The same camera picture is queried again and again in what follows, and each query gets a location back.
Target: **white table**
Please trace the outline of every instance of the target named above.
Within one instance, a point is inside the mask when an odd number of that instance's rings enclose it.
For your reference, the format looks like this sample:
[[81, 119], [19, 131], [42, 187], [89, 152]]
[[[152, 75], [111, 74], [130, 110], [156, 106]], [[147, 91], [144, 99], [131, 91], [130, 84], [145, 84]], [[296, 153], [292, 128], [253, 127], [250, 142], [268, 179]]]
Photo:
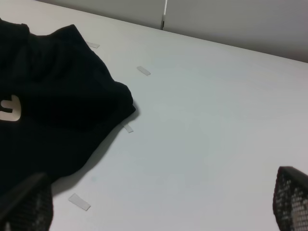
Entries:
[[75, 24], [138, 106], [133, 133], [54, 184], [52, 231], [278, 230], [278, 167], [308, 173], [308, 64], [31, 0], [0, 0], [0, 17]]

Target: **tape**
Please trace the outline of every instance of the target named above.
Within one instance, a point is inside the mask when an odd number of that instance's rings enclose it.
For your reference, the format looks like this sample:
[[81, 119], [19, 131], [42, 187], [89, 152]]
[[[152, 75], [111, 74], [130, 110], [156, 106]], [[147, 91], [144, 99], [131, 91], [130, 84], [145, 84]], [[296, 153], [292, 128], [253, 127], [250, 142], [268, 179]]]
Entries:
[[95, 44], [95, 43], [91, 43], [91, 42], [86, 42], [87, 43], [87, 45], [89, 46], [89, 47], [93, 47], [93, 48], [99, 48], [99, 44]]
[[91, 206], [82, 200], [76, 193], [74, 193], [69, 199], [70, 202], [77, 205], [79, 208], [82, 208], [83, 210], [88, 210]]
[[128, 133], [131, 133], [131, 132], [134, 131], [134, 130], [130, 127], [130, 125], [128, 125], [128, 124], [122, 124], [122, 123], [121, 123], [121, 125], [126, 129], [126, 131], [127, 131]]
[[146, 76], [149, 76], [151, 74], [148, 70], [146, 70], [142, 66], [138, 66], [137, 69], [141, 71], [142, 73], [144, 73]]
[[11, 226], [10, 226], [9, 222], [6, 222], [4, 231], [11, 231]]

